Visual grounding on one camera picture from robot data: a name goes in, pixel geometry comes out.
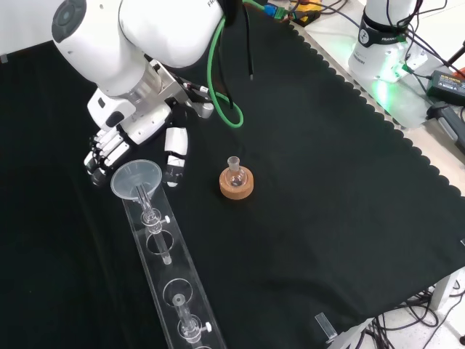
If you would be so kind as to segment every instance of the acrylic stand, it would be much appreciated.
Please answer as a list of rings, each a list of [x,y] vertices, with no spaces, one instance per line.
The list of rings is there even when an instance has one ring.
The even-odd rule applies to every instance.
[[[145,275],[172,349],[225,349],[209,301],[160,185],[157,164],[136,160],[113,175]]]

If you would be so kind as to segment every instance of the test tube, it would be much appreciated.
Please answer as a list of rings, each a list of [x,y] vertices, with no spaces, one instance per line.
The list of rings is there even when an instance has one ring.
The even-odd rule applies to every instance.
[[[142,223],[147,227],[149,233],[153,236],[155,243],[160,253],[163,263],[166,265],[171,264],[171,256],[168,252],[168,247],[165,242],[165,238],[161,232],[161,221],[160,217],[156,217],[155,210],[152,208],[150,199],[147,195],[147,191],[144,185],[138,185],[136,187],[137,197],[139,198],[140,206],[142,206],[143,215]]]
[[[176,294],[173,297],[173,305],[176,308],[177,315],[181,320],[182,331],[184,334],[189,334],[195,329],[195,322],[190,315],[189,307],[186,304],[186,298],[183,294]]]
[[[142,206],[142,210],[144,211],[144,216],[146,216],[148,220],[153,219],[155,217],[155,212],[153,211],[152,204],[150,203],[150,199],[148,198],[144,185],[136,186],[136,191],[140,206]]]
[[[169,255],[168,247],[166,246],[163,233],[161,231],[158,231],[157,233],[152,234],[152,236],[155,240],[158,251],[160,252],[160,256],[163,259],[163,263],[165,263],[166,265],[171,264],[171,256]]]

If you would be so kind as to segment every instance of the round hole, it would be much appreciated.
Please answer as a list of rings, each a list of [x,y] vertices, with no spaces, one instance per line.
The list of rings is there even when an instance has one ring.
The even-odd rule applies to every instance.
[[[149,188],[149,187],[150,187],[150,184],[144,183],[144,185],[146,185],[146,188]],[[131,195],[137,196],[137,190],[136,190],[136,188],[134,188],[133,190],[131,190]],[[153,213],[154,213],[153,219],[150,219],[150,218],[145,214],[145,212],[143,212],[143,213],[140,215],[140,220],[141,220],[142,224],[144,224],[144,225],[147,226],[147,227],[153,227],[154,225],[158,225],[159,222],[156,222],[156,221],[160,221],[160,220],[161,220],[161,213],[160,213],[160,211],[158,211],[157,209],[155,209],[155,208],[153,208],[153,207],[152,207],[152,210],[153,210]]]
[[[171,233],[166,230],[162,230],[158,234],[162,234],[163,238],[165,239],[165,244],[166,244],[166,247],[168,248],[168,251],[171,250],[171,248],[173,247],[173,242],[174,242],[173,235],[171,235]],[[146,241],[147,249],[153,254],[160,254],[160,249],[158,249],[157,243],[155,241],[155,235],[157,234],[150,234],[150,236],[147,238],[147,241]]]
[[[193,295],[193,288],[189,281],[183,278],[171,280],[163,289],[163,300],[170,307],[174,307],[173,298],[178,294],[182,294],[186,299],[186,303],[189,303]]]
[[[182,324],[180,321],[177,324],[177,332],[179,333],[181,338],[187,340],[189,343],[197,343],[202,336],[202,322],[196,315],[192,315],[192,320],[195,323],[195,330],[188,333],[182,331]]]

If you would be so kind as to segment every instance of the white wall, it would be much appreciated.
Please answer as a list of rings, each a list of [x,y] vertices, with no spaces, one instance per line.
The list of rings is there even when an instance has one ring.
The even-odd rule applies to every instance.
[[[52,40],[52,19],[63,0],[0,0],[0,55]]]

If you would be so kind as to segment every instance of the green cable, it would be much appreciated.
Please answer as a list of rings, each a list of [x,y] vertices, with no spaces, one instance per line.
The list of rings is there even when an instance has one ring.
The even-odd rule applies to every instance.
[[[246,2],[247,4],[255,6],[257,9],[264,11],[264,6],[257,4],[254,0],[242,0],[242,2]]]
[[[257,9],[260,9],[262,11],[264,10],[264,7],[262,5],[257,4],[253,0],[243,0],[243,2],[249,3],[249,4],[253,5],[253,6],[255,6]],[[237,124],[232,123],[226,117],[226,115],[223,113],[223,110],[219,106],[218,99],[217,99],[217,97],[219,97],[222,100],[224,100],[226,103],[228,103],[230,101],[229,98],[222,95],[219,92],[215,92],[215,90],[213,88],[213,83],[211,82],[211,66],[213,65],[213,56],[214,56],[214,53],[215,53],[215,49],[217,47],[218,38],[221,35],[221,32],[223,31],[224,27],[225,27],[225,18],[223,17],[221,19],[221,21],[219,22],[219,25],[218,25],[218,27],[217,27],[217,29],[215,31],[215,34],[213,35],[213,39],[211,41],[210,50],[209,50],[209,60],[207,62],[207,68],[206,68],[206,82],[207,82],[207,84],[209,86],[211,101],[213,102],[213,105],[215,106],[215,109],[217,110],[219,116],[226,123],[226,125],[228,125],[229,127],[232,127],[233,129],[237,129],[237,128],[241,127],[243,122],[244,122],[244,115],[242,114],[242,110],[238,107],[237,104],[233,103],[234,109],[237,112],[237,114],[239,115],[239,122]]]

